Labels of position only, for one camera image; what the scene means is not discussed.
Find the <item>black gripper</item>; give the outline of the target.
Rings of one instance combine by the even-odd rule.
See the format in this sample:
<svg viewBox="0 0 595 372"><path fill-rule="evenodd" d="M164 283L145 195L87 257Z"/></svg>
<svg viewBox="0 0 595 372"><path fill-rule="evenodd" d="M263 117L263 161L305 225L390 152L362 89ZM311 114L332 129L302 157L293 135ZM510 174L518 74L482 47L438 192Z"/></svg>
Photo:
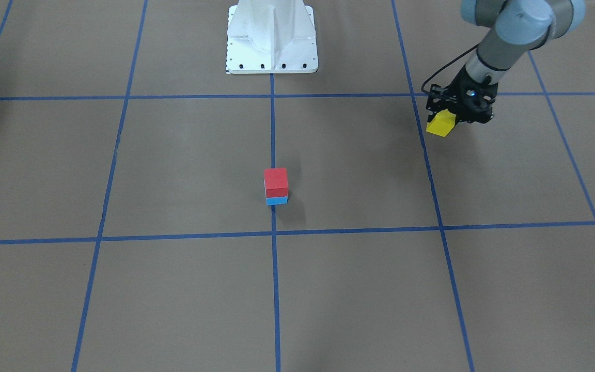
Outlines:
<svg viewBox="0 0 595 372"><path fill-rule="evenodd" d="M456 116L493 116L493 104L498 93L498 83L493 83L490 76L482 78L481 83L474 80L463 67L448 86L453 99L448 109Z"/></svg>

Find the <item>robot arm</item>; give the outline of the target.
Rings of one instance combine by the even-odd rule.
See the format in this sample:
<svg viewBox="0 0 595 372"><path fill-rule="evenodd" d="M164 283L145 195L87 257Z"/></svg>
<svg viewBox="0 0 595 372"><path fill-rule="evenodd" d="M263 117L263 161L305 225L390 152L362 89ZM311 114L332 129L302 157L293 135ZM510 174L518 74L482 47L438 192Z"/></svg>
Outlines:
<svg viewBox="0 0 595 372"><path fill-rule="evenodd" d="M458 122L488 122L500 79L529 50L573 31L585 18L583 1L463 1L461 17L488 28L448 92Z"/></svg>

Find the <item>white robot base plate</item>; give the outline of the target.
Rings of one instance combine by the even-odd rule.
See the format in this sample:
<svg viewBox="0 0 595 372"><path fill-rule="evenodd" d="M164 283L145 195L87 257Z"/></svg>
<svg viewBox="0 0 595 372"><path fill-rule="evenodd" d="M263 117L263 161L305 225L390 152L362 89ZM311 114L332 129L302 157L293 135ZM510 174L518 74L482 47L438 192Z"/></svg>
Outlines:
<svg viewBox="0 0 595 372"><path fill-rule="evenodd" d="M318 70L314 8L303 1L240 1L227 14L226 73Z"/></svg>

